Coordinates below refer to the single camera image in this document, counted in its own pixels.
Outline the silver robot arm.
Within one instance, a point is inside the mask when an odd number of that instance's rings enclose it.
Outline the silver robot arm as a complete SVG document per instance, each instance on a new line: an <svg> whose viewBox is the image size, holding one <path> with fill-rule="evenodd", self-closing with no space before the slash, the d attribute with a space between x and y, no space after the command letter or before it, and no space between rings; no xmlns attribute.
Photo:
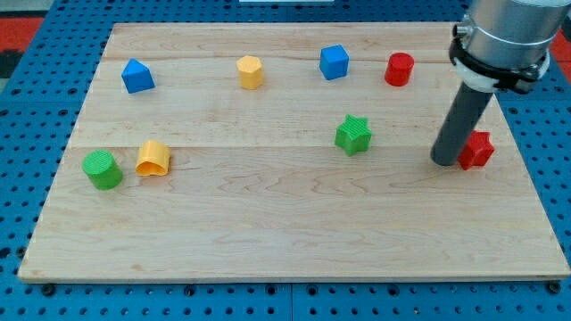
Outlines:
<svg viewBox="0 0 571 321"><path fill-rule="evenodd" d="M450 60L473 90L527 94L550 67L569 11L570 0L474 0L452 28Z"/></svg>

